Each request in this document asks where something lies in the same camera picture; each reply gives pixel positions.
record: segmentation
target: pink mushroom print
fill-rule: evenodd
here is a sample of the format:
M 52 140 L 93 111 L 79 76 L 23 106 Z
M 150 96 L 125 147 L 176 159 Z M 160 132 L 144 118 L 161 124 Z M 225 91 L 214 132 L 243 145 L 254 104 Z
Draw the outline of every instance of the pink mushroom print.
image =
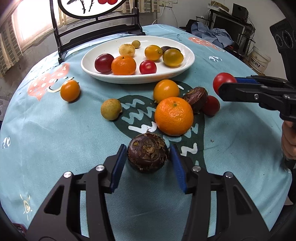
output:
M 225 50 L 219 48 L 218 46 L 206 41 L 206 40 L 203 40 L 203 39 L 200 39 L 200 38 L 197 38 L 197 37 L 190 37 L 189 40 L 193 41 L 194 43 L 197 43 L 197 44 L 201 44 L 203 46 L 206 46 L 206 47 L 211 47 L 211 48 L 214 48 L 216 50 L 219 50 L 219 51 L 223 51 L 225 52 Z
M 37 79 L 32 80 L 29 89 L 28 95 L 36 97 L 39 101 L 46 93 L 47 88 L 53 85 L 58 79 L 63 78 L 69 72 L 70 64 L 64 63 L 57 71 L 50 73 L 45 73 L 39 76 Z

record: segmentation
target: plate rim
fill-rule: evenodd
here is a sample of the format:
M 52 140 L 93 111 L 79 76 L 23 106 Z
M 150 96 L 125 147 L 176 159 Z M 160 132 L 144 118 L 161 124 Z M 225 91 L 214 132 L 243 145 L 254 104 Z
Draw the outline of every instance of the plate rim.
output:
M 123 37 L 123 38 L 117 38 L 117 39 L 126 39 L 126 38 L 133 38 L 133 37 L 136 37 L 136 35 L 135 35 L 135 36 L 127 36 L 127 37 Z M 156 37 L 156 38 L 168 39 L 168 38 L 164 38 L 164 37 L 150 36 L 150 35 L 147 35 L 147 36 L 138 36 L 138 37 Z M 176 41 L 176 40 L 173 40 L 173 39 L 169 39 L 169 40 L 172 40 L 172 41 L 175 41 L 175 42 L 177 42 L 177 43 L 179 43 L 179 44 L 181 44 L 181 45 L 184 45 L 185 48 L 187 48 L 187 49 L 189 50 L 189 52 L 191 52 L 191 54 L 193 55 L 192 63 L 189 63 L 187 66 L 184 65 L 184 66 L 181 67 L 181 68 L 173 69 L 172 72 L 169 73 L 169 74 L 174 74 L 174 73 L 177 73 L 177 72 L 182 71 L 182 70 L 185 71 L 185 70 L 187 70 L 188 68 L 190 68 L 190 67 L 193 65 L 194 61 L 195 61 L 195 55 L 194 55 L 193 51 L 192 51 L 189 47 L 187 47 L 185 44 L 182 44 L 182 43 L 180 43 L 180 42 L 178 42 L 178 41 Z M 104 79 L 120 79 L 120 78 L 136 79 L 136 78 L 139 78 L 139 76 L 145 76 L 145 77 L 147 78 L 147 77 L 161 77 L 161 76 L 163 75 L 162 73 L 154 73 L 154 74 L 136 74 L 136 75 L 109 75 L 109 74 L 99 74 L 99 73 L 91 72 L 91 71 L 87 70 L 87 69 L 83 66 L 82 62 L 83 62 L 83 59 L 85 58 L 85 56 L 86 56 L 90 51 L 92 51 L 94 48 L 90 49 L 90 50 L 89 50 L 89 51 L 83 56 L 83 58 L 81 59 L 81 68 L 83 69 L 84 72 L 86 72 L 86 73 L 89 74 L 89 75 L 95 75 L 95 76 L 97 76 L 97 77 L 102 77 L 102 78 L 104 78 Z

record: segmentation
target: decorative picture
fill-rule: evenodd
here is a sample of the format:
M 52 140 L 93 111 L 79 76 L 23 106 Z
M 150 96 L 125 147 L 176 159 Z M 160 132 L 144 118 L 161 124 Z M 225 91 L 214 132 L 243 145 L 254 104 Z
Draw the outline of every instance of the decorative picture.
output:
M 101 14 L 122 4 L 122 0 L 59 0 L 63 8 L 76 16 L 87 17 Z

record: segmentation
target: electrical outlet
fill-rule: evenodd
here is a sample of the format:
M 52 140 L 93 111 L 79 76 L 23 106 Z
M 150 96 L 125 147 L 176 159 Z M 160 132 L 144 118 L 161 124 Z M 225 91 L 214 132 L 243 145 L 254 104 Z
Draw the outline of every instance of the electrical outlet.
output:
M 160 0 L 159 6 L 173 7 L 173 1 Z

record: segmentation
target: blue gripper pad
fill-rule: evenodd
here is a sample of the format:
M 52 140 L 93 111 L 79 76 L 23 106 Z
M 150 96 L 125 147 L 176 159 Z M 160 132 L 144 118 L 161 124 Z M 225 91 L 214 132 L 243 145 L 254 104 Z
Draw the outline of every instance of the blue gripper pad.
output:
M 247 79 L 247 78 L 236 78 L 238 83 L 244 84 L 258 84 L 258 82 L 254 79 Z
M 118 187 L 119 180 L 121 178 L 121 173 L 122 173 L 124 164 L 126 162 L 126 158 L 127 158 L 126 145 L 121 144 L 116 156 L 118 158 L 117 158 L 116 164 L 112 170 L 111 184 L 110 184 L 110 189 L 112 192 L 114 192 L 115 189 Z
M 173 163 L 174 171 L 180 188 L 184 193 L 187 193 L 188 188 L 186 185 L 186 173 L 181 163 L 180 153 L 175 145 L 171 145 L 170 147 L 170 160 Z

